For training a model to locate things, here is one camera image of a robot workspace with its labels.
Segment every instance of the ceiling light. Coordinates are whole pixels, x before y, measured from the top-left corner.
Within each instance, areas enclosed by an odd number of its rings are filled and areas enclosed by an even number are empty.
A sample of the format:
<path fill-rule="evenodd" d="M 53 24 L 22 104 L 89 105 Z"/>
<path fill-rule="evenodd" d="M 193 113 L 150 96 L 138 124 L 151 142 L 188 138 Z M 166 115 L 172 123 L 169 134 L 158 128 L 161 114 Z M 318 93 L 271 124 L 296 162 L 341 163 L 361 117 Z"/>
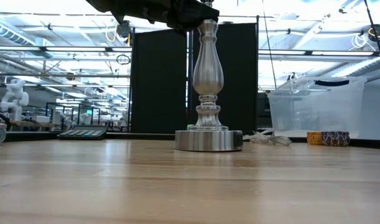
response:
<path fill-rule="evenodd" d="M 86 99 L 66 99 L 68 101 L 85 101 Z"/>
<path fill-rule="evenodd" d="M 55 92 L 55 93 L 61 93 L 60 90 L 55 89 L 55 88 L 52 88 L 52 87 L 46 87 L 46 89 L 48 89 L 48 90 L 50 90 L 50 91 L 53 91 L 53 92 Z"/>
<path fill-rule="evenodd" d="M 63 106 L 79 106 L 79 104 L 63 104 Z"/>
<path fill-rule="evenodd" d="M 99 102 L 98 104 L 99 104 L 99 105 L 103 105 L 103 106 L 109 106 L 109 103 Z"/>
<path fill-rule="evenodd" d="M 25 80 L 28 82 L 33 82 L 33 83 L 40 83 L 41 82 L 41 80 L 36 78 L 36 77 L 14 76 L 14 78 L 18 78 L 18 79 Z"/>
<path fill-rule="evenodd" d="M 68 103 L 67 100 L 62 100 L 62 99 L 57 99 L 56 102 L 57 103 Z"/>
<path fill-rule="evenodd" d="M 64 107 L 58 106 L 55 108 L 56 110 L 64 110 Z"/>
<path fill-rule="evenodd" d="M 106 88 L 108 85 L 76 85 L 76 87 L 82 87 L 82 88 Z"/>
<path fill-rule="evenodd" d="M 70 96 L 73 96 L 73 97 L 78 97 L 78 98 L 85 98 L 87 97 L 86 95 L 82 94 L 82 93 L 67 93 L 68 95 Z"/>
<path fill-rule="evenodd" d="M 54 52 L 105 52 L 104 47 L 47 47 Z"/>
<path fill-rule="evenodd" d="M 132 52 L 131 47 L 113 47 L 113 52 Z"/>
<path fill-rule="evenodd" d="M 304 50 L 271 50 L 272 55 L 303 55 Z M 269 50 L 259 50 L 259 54 L 270 54 Z"/>
<path fill-rule="evenodd" d="M 62 85 L 62 84 L 43 84 L 44 87 L 72 87 L 72 85 Z"/>
<path fill-rule="evenodd" d="M 113 88 L 128 88 L 130 87 L 129 85 L 113 85 Z"/>
<path fill-rule="evenodd" d="M 0 46 L 0 50 L 20 50 L 20 51 L 37 51 L 40 50 L 38 47 L 16 47 L 16 46 Z"/>
<path fill-rule="evenodd" d="M 313 55 L 339 55 L 339 56 L 364 56 L 372 55 L 374 52 L 327 52 L 327 51 L 314 51 Z"/>
<path fill-rule="evenodd" d="M 88 101 L 110 101 L 110 99 L 89 99 Z"/>

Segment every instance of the silver lamp base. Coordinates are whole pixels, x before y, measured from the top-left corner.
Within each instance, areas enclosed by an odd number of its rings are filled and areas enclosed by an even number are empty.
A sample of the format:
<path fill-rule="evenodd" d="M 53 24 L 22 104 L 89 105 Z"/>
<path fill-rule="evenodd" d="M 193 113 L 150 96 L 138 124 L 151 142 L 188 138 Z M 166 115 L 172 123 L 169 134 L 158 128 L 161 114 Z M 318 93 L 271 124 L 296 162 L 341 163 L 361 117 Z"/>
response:
<path fill-rule="evenodd" d="M 194 152 L 232 152 L 243 146 L 242 131 L 176 131 L 177 150 Z"/>

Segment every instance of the turned metal column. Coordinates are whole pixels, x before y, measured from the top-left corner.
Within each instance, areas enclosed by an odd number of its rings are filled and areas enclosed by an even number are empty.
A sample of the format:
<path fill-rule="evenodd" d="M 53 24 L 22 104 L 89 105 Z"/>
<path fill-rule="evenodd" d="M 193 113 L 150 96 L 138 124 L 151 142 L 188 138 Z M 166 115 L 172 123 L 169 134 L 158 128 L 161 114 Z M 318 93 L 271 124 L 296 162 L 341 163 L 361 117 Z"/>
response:
<path fill-rule="evenodd" d="M 212 6 L 212 1 L 205 1 Z M 238 151 L 242 148 L 242 132 L 229 131 L 219 121 L 220 106 L 217 94 L 223 89 L 224 76 L 216 50 L 218 24 L 204 20 L 198 27 L 200 52 L 193 73 L 193 87 L 200 95 L 198 121 L 188 131 L 176 131 L 176 149 L 185 151 Z"/>

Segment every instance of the wooden tabletop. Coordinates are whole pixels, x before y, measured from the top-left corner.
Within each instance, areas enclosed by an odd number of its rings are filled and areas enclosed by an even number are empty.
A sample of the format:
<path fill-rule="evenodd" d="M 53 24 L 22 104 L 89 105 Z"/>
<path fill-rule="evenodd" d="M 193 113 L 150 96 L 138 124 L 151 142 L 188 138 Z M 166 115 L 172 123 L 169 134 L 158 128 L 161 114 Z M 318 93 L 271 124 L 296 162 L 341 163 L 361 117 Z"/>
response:
<path fill-rule="evenodd" d="M 380 150 L 173 141 L 0 146 L 0 223 L 380 223 Z"/>

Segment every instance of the clear plastic storage bin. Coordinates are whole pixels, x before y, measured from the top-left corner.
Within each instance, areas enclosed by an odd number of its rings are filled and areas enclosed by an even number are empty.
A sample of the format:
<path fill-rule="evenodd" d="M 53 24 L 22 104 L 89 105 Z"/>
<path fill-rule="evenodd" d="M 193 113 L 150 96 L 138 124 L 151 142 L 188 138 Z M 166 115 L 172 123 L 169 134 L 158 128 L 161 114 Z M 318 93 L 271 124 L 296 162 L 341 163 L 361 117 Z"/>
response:
<path fill-rule="evenodd" d="M 365 78 L 297 78 L 269 94 L 276 135 L 306 137 L 308 131 L 348 131 L 359 136 Z"/>

